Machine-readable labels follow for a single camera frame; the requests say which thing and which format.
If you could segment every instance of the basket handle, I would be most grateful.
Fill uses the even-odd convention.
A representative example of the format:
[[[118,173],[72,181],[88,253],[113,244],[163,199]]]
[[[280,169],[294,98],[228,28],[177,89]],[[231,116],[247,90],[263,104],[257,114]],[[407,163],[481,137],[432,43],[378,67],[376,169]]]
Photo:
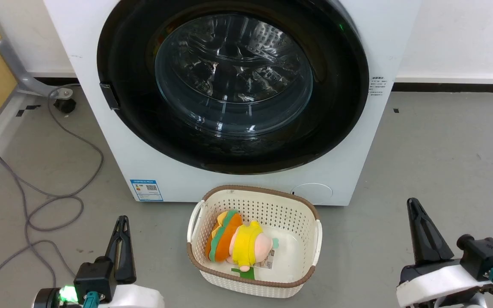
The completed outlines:
[[[205,204],[205,201],[201,200],[193,208],[193,212],[191,213],[191,217],[190,217],[190,223],[187,226],[187,242],[188,243],[191,243],[191,237],[193,236],[193,224],[195,223],[195,220],[197,219],[197,215],[199,214],[199,211],[201,210],[201,207],[204,204]]]
[[[317,222],[317,247],[315,248],[315,258],[313,259],[313,266],[317,265],[319,261],[319,255],[321,254],[321,245],[323,244],[323,226],[321,225],[320,220],[316,220]]]

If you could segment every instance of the white wall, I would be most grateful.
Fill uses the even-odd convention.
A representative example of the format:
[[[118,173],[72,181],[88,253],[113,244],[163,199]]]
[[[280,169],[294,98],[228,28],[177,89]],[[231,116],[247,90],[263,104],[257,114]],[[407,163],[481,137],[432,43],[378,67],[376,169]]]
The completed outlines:
[[[0,0],[0,33],[35,76],[74,76],[43,0]],[[425,0],[397,81],[493,83],[493,0]]]

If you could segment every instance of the paper tag in basket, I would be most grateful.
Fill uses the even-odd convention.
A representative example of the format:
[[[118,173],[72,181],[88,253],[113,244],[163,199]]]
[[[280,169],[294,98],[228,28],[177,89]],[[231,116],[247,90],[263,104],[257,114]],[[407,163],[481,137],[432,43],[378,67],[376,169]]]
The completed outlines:
[[[254,267],[259,269],[272,269],[273,268],[273,258],[275,257],[275,249],[272,249],[270,253],[267,255],[267,258],[262,261],[254,264]]]

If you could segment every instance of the black baseboard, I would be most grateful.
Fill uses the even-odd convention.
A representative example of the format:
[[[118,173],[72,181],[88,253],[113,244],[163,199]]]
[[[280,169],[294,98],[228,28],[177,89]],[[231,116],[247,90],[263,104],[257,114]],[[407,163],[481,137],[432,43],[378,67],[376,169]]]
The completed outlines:
[[[50,86],[63,86],[64,84],[79,83],[79,80],[77,80],[77,78],[40,77],[36,79]],[[493,93],[493,84],[395,82],[392,91],[393,92]]]

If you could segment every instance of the laundry basket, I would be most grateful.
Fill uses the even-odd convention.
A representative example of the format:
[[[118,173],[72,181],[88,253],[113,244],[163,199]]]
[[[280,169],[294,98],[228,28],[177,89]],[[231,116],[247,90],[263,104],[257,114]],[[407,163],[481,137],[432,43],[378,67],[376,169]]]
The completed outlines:
[[[241,214],[245,224],[256,220],[267,236],[279,240],[270,266],[266,262],[266,268],[254,268],[255,279],[241,278],[231,271],[236,265],[214,263],[205,255],[217,216],[231,209]],[[214,285],[255,296],[289,298],[313,275],[322,239],[319,214],[309,201],[280,191],[228,185],[209,191],[195,206],[187,228],[187,252]]]

